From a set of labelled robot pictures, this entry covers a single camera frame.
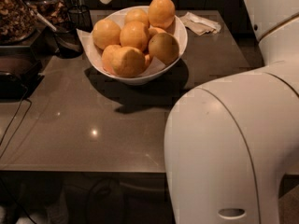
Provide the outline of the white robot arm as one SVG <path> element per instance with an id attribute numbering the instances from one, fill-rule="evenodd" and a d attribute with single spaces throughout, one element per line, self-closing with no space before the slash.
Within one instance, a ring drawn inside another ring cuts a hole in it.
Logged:
<path id="1" fill-rule="evenodd" d="M 299 0 L 244 0 L 260 69 L 185 93 L 165 126 L 176 224 L 279 224 L 283 176 L 299 160 Z"/>

